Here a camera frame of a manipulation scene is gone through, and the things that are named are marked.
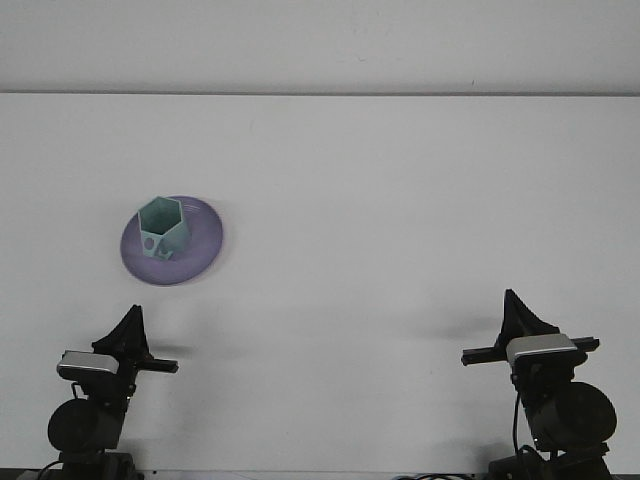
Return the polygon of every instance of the purple saucer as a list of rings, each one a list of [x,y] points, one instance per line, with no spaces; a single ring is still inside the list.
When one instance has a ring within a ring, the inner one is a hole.
[[[222,222],[208,203],[181,195],[169,198],[182,202],[191,232],[191,240],[183,252],[175,252],[169,260],[143,255],[137,214],[129,220],[120,241],[120,255],[129,273],[152,285],[186,282],[205,271],[222,247]]]

